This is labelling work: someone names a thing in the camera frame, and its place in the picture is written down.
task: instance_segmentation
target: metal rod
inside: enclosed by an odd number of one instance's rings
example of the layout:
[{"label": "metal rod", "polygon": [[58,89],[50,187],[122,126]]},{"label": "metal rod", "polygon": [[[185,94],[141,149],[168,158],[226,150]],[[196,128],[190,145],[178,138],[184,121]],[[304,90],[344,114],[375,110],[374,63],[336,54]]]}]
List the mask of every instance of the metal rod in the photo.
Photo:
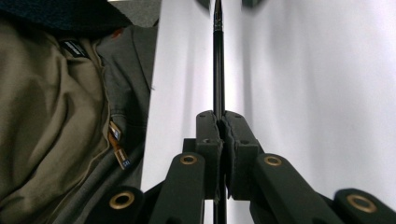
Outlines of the metal rod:
[{"label": "metal rod", "polygon": [[[224,43],[221,1],[217,0],[213,25],[213,110],[218,127],[221,129],[221,118],[224,115]],[[224,152],[220,160],[219,199],[213,204],[213,222],[227,224],[227,198],[225,185]]]},{"label": "metal rod", "polygon": [[218,122],[224,114],[224,44],[221,1],[217,0],[213,27],[213,107]]}]

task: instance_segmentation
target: brass ring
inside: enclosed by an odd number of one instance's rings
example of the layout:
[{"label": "brass ring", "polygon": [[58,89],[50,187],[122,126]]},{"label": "brass ring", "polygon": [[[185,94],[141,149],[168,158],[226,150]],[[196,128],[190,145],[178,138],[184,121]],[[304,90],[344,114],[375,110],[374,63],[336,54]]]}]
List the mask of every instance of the brass ring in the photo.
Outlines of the brass ring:
[{"label": "brass ring", "polygon": [[282,160],[275,156],[267,156],[264,158],[265,163],[272,166],[278,166],[282,164]]},{"label": "brass ring", "polygon": [[[375,204],[363,196],[360,196],[358,194],[350,194],[350,195],[346,196],[346,199],[352,206],[354,206],[355,208],[357,208],[365,213],[373,213],[376,211]],[[367,206],[361,205],[361,204],[357,203],[355,200],[364,201],[365,203],[367,203]]]},{"label": "brass ring", "polygon": [[[117,202],[117,200],[120,197],[126,197],[127,201],[126,202]],[[131,205],[134,202],[134,194],[131,191],[125,190],[121,193],[118,193],[116,195],[114,195],[111,199],[110,202],[108,203],[110,205],[110,207],[114,208],[114,209],[123,209],[128,207],[129,205]]]},{"label": "brass ring", "polygon": [[192,165],[192,164],[196,163],[197,161],[198,161],[197,158],[192,155],[182,156],[180,158],[180,162],[185,165]]}]

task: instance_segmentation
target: zipper pull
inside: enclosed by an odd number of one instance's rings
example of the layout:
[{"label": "zipper pull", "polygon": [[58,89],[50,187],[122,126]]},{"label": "zipper pull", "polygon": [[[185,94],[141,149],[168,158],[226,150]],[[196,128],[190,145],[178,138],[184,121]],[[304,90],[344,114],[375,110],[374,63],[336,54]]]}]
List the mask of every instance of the zipper pull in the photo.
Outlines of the zipper pull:
[{"label": "zipper pull", "polygon": [[131,161],[128,159],[125,150],[119,144],[121,138],[121,131],[113,121],[110,121],[108,129],[108,141],[110,142],[111,146],[113,146],[114,155],[116,155],[117,161],[119,162],[121,169],[125,170],[129,166],[131,166]]}]

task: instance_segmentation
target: metal hole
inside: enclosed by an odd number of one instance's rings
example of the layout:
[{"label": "metal hole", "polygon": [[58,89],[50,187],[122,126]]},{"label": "metal hole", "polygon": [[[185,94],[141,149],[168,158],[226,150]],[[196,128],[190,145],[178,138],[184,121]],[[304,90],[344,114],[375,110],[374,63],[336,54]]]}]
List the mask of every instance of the metal hole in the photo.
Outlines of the metal hole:
[{"label": "metal hole", "polygon": [[192,164],[196,163],[197,161],[198,161],[197,158],[192,155],[187,155],[187,156],[183,156],[180,158],[180,162],[185,165],[192,165]]},{"label": "metal hole", "polygon": [[264,158],[264,161],[268,165],[272,165],[272,166],[278,166],[278,165],[282,164],[282,160],[280,160],[279,158],[277,158],[275,156],[267,156]]},{"label": "metal hole", "polygon": [[373,213],[376,211],[375,204],[363,196],[358,194],[350,194],[346,196],[346,199],[356,209],[359,209],[365,213]]},{"label": "metal hole", "polygon": [[134,194],[131,191],[125,190],[114,195],[108,203],[113,209],[123,209],[134,202]]}]

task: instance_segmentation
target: gray fabric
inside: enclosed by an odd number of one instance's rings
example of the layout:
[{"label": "gray fabric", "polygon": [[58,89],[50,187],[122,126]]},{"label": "gray fabric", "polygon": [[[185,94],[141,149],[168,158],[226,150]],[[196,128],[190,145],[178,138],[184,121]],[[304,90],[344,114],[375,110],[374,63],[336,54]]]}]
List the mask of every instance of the gray fabric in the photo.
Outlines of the gray fabric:
[{"label": "gray fabric", "polygon": [[2,0],[0,11],[52,33],[102,36],[131,24],[107,0]]},{"label": "gray fabric", "polygon": [[108,149],[94,43],[75,58],[58,39],[0,18],[0,222],[42,223]]},{"label": "gray fabric", "polygon": [[140,188],[156,37],[156,27],[130,26],[117,37],[103,38],[97,47],[105,66],[111,118],[123,133],[121,144],[133,167],[122,171],[113,153],[108,152],[53,223],[84,223],[110,189],[116,186]]},{"label": "gray fabric", "polygon": [[125,14],[134,25],[141,27],[151,27],[160,17],[161,0],[113,0],[109,3]]}]

